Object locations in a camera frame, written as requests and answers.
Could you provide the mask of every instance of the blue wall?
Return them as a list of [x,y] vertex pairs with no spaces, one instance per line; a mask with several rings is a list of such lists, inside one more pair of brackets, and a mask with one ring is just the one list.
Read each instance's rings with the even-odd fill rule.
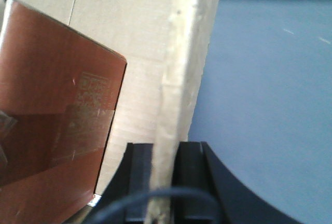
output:
[[191,141],[304,223],[332,223],[332,0],[220,0]]

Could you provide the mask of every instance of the cardboard box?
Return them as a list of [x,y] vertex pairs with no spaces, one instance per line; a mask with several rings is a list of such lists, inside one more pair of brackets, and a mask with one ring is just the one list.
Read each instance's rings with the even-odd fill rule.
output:
[[[128,67],[123,81],[117,112],[96,192],[101,194],[112,178],[122,158],[127,142],[153,143],[156,139],[157,119],[163,102],[162,77],[167,64],[170,40],[170,15],[174,0],[23,0],[50,14],[74,29],[123,54]],[[189,7],[192,0],[180,1]],[[179,139],[187,139],[193,109],[200,85],[211,26],[217,0],[197,0],[206,15],[192,15],[188,24],[202,24],[199,32],[189,32],[185,45],[192,51],[179,61],[188,67],[180,74],[184,84],[184,111],[176,124]]]

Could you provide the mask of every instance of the gray-blue surface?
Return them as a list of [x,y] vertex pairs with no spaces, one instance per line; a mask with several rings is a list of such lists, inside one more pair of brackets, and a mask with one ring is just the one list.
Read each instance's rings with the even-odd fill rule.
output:
[[249,188],[332,223],[332,0],[220,0],[191,125]]

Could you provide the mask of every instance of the wire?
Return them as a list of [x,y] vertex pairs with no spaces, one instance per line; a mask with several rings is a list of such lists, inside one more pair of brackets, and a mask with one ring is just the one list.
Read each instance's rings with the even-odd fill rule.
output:
[[127,207],[149,200],[151,197],[175,197],[187,199],[203,200],[211,206],[214,211],[214,219],[211,224],[220,224],[219,203],[210,194],[195,188],[173,187],[168,189],[157,189],[154,191],[137,193],[124,197],[118,201],[99,210],[93,216],[87,219],[87,224],[103,224],[116,216],[120,211]]

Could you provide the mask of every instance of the black cable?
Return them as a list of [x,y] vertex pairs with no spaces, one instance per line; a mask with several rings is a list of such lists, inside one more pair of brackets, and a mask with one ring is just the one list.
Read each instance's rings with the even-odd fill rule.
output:
[[211,206],[214,211],[214,219],[211,224],[220,224],[220,207],[219,203],[210,194],[195,188],[173,187],[168,189],[158,189],[149,192],[137,193],[124,197],[118,201],[99,210],[93,216],[88,218],[87,224],[105,224],[106,220],[114,218],[119,211],[127,207],[149,200],[151,197],[175,197],[199,199]]

